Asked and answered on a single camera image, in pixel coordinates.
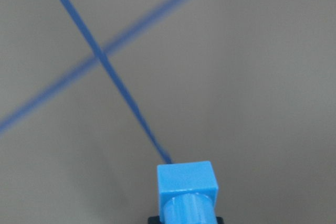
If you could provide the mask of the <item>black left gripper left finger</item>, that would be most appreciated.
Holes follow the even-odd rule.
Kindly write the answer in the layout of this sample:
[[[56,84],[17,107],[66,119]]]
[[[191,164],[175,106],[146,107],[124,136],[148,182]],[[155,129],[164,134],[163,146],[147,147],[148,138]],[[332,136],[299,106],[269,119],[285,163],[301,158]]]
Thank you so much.
[[[150,216],[150,217],[148,217],[147,224],[161,224],[160,216]]]

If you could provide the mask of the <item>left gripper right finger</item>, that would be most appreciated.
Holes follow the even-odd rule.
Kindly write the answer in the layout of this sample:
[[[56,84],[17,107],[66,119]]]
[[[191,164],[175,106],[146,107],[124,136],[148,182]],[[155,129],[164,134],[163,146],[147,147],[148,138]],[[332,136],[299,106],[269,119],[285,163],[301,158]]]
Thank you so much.
[[[217,221],[217,224],[224,224],[225,223],[224,219],[220,216],[216,217],[216,221]]]

